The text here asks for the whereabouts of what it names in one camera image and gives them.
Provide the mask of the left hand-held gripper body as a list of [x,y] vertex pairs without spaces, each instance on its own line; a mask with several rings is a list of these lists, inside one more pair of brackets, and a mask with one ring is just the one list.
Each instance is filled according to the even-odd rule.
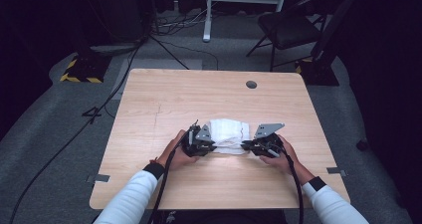
[[181,148],[188,156],[205,156],[208,154],[205,148],[212,146],[212,138],[207,124],[199,125],[195,121],[186,131],[181,139]]

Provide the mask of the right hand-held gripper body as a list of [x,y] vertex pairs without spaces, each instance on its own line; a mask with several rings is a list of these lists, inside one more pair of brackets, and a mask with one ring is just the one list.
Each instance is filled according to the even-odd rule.
[[255,146],[260,147],[260,150],[253,152],[255,155],[263,155],[267,157],[279,157],[282,152],[285,152],[284,144],[276,134],[276,131],[283,128],[283,123],[263,123],[260,124],[254,135]]

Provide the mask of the white towel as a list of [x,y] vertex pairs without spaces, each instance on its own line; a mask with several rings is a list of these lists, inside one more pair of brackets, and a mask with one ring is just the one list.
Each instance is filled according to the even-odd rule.
[[211,119],[210,133],[212,140],[217,142],[214,152],[222,154],[244,154],[241,143],[250,139],[249,125],[246,122],[227,118]]

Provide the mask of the person's left hand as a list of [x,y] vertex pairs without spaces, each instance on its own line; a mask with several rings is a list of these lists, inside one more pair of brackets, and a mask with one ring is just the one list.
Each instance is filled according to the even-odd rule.
[[175,152],[169,166],[170,170],[177,169],[183,165],[195,163],[199,159],[199,156],[190,157],[185,154],[180,147],[176,147],[176,144],[179,142],[179,140],[183,137],[184,134],[185,130],[181,129],[179,133],[177,133],[176,136],[169,141],[167,146],[164,148],[163,152],[156,159],[157,163],[161,164],[162,166],[165,166],[172,150],[175,150]]

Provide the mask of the person's right hand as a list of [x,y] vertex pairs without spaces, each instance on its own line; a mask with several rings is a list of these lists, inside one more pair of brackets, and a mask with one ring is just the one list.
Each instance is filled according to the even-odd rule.
[[[297,174],[300,185],[305,185],[307,182],[314,179],[315,176],[304,165],[300,163],[296,155],[296,152],[291,146],[291,144],[288,141],[286,141],[281,135],[280,135],[280,139],[284,144],[284,148],[287,154],[293,161],[294,169]],[[261,156],[260,159],[266,164],[276,167],[283,173],[292,174],[290,166],[289,166],[289,162],[283,154],[281,154],[280,157],[274,157],[274,158]]]

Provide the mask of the person's dark lap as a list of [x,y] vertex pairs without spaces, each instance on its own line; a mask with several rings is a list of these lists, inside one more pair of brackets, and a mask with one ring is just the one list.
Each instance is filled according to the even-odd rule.
[[155,224],[288,224],[283,210],[160,211]]

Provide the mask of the grey tape strip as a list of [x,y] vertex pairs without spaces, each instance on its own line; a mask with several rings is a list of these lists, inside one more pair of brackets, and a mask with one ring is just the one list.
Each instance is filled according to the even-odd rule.
[[339,174],[342,177],[345,177],[348,175],[348,173],[345,170],[339,167],[327,167],[326,170],[328,174]]
[[90,174],[86,179],[87,183],[108,182],[108,181],[109,181],[109,175],[103,175],[103,174]]

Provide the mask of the black yellow striped stand base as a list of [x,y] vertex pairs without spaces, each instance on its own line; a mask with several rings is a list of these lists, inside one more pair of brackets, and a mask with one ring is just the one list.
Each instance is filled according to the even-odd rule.
[[61,82],[100,84],[105,80],[111,56],[94,55],[92,58],[75,55],[69,62]]
[[295,71],[302,76],[307,86],[339,85],[331,66],[324,66],[314,58],[303,58],[295,61]]

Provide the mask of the black caster wheel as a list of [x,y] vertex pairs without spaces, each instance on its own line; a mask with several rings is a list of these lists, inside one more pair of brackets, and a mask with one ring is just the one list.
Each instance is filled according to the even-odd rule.
[[369,142],[366,138],[361,139],[355,146],[360,151],[367,151],[370,149]]

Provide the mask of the black folding chair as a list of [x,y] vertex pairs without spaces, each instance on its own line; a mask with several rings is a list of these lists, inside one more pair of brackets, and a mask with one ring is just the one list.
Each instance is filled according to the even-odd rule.
[[256,49],[270,46],[270,71],[278,67],[275,64],[277,50],[316,42],[322,35],[327,11],[323,9],[327,0],[300,0],[291,7],[280,12],[265,14],[259,17],[258,25],[264,36],[247,53],[249,57]]

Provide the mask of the black slanted stand pole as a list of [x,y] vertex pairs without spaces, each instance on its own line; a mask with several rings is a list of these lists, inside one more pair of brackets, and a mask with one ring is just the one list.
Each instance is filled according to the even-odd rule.
[[312,49],[312,56],[315,61],[319,61],[325,54],[328,53],[328,49],[335,39],[335,32],[338,30],[353,1],[354,0],[341,0],[336,7],[327,27],[322,32],[321,38],[316,42]]

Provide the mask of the dark equipment stand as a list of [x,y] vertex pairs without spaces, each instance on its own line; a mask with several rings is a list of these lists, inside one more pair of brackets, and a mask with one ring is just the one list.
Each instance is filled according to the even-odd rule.
[[94,21],[115,53],[138,49],[147,39],[153,20],[151,0],[85,0]]

